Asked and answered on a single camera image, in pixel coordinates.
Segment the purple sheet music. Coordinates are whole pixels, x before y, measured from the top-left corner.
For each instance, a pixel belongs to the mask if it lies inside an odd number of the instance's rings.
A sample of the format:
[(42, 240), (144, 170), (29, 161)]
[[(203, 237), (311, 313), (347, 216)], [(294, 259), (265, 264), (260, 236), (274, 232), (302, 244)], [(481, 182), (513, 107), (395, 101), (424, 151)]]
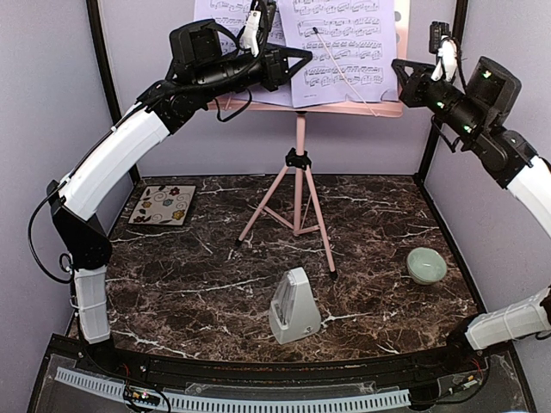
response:
[(287, 46), (313, 55), (292, 78), (294, 107), (398, 100), (393, 1), (294, 0), (279, 10)]
[[(221, 26), (227, 28), (237, 37), (239, 30), (245, 25), (252, 1), (244, 0), (199, 0), (195, 1), (196, 21), (204, 19), (215, 19)], [(235, 50), (234, 43), (225, 36), (220, 35), (222, 53), (227, 54)], [(275, 13), (273, 26), (269, 34), (269, 43), (286, 46), (285, 36), (282, 29), (282, 20), (279, 11)], [(252, 100), (254, 102), (274, 104), (284, 107), (292, 106), (292, 93), (290, 83), (280, 86), (275, 92), (268, 92), (260, 85), (251, 87)], [(234, 95), (235, 99), (246, 101), (247, 92)]]

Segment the pink music stand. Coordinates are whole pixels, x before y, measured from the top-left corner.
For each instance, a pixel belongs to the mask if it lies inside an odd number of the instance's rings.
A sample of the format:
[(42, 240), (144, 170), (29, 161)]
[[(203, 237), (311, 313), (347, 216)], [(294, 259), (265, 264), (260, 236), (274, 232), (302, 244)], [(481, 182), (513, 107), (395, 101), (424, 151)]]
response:
[[(315, 188), (312, 163), (307, 155), (305, 149), (306, 144), (306, 115), (308, 113), (333, 113), (333, 114), (359, 114), (364, 116), (375, 116), (381, 118), (399, 118), (402, 113), (402, 105), (399, 102), (383, 101), (380, 103), (359, 103), (359, 102), (343, 102), (332, 103), (326, 105), (310, 106), (306, 108), (297, 109), (296, 111), (296, 143), (285, 157), (285, 163), (279, 172), (279, 174), (273, 180), (268, 192), (263, 197), (259, 205), (256, 207), (255, 212), (251, 216), (249, 222), (239, 234), (235, 241), (235, 247), (239, 248), (245, 240), (245, 237), (252, 230), (253, 225), (262, 213), (267, 213), (273, 219), (280, 222), (282, 225), (293, 231), (293, 234), (298, 237), (299, 235), (307, 234), (309, 232), (319, 232), (325, 249), (330, 273), (329, 276), (332, 280), (337, 278), (337, 270), (333, 260), (330, 241), (326, 232), (325, 222), (319, 204), (319, 198)], [(293, 170), (294, 175), (294, 221), (289, 222), (283, 218), (280, 214), (276, 213), (268, 207), (268, 201), (275, 193), (283, 177)], [(307, 207), (313, 207), (316, 214), (317, 224), (310, 227), (305, 227), (304, 223), (308, 208), (302, 206), (303, 201), (303, 184), (306, 183), (309, 189), (309, 199), (306, 204)]]

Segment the white metronome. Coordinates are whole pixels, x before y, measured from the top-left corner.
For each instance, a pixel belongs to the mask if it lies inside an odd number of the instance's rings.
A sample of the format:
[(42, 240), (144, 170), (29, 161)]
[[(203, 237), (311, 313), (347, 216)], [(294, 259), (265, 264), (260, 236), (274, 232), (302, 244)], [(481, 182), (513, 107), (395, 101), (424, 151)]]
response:
[(321, 316), (303, 267), (284, 273), (269, 306), (269, 327), (279, 344), (316, 334)]

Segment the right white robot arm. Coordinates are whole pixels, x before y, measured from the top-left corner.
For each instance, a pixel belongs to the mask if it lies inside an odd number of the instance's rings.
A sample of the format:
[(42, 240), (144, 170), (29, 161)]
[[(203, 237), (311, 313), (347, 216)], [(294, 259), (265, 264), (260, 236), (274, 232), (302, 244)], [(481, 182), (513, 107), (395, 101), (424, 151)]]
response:
[[(485, 171), (519, 200), (544, 231), (550, 230), (550, 164), (504, 122), (522, 84), (499, 63), (481, 57), (463, 91), (446, 80), (434, 80), (434, 65), (403, 59), (392, 62), (409, 108), (428, 108), (457, 133), (463, 151), (471, 151)], [(458, 373), (473, 352), (494, 344), (536, 335), (550, 336), (550, 289), (505, 308), (468, 317), (447, 338), (439, 355), (447, 373)]]

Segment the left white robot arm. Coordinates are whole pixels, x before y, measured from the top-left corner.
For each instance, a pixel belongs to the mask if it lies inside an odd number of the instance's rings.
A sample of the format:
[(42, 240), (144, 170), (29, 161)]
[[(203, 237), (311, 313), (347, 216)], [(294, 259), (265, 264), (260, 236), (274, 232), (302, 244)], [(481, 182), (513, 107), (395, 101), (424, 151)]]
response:
[(232, 33), (213, 19), (186, 24), (169, 35), (172, 60), (165, 79), (145, 90), (125, 116), (60, 182), (51, 182), (46, 202), (69, 258), (87, 359), (103, 375), (121, 369), (121, 355), (105, 341), (108, 323), (106, 273), (112, 245), (96, 210), (112, 187), (149, 150), (176, 133), (200, 109), (229, 93), (257, 84), (273, 92), (307, 63), (311, 52), (268, 42), (269, 22), (233, 38), (224, 54), (220, 34)]

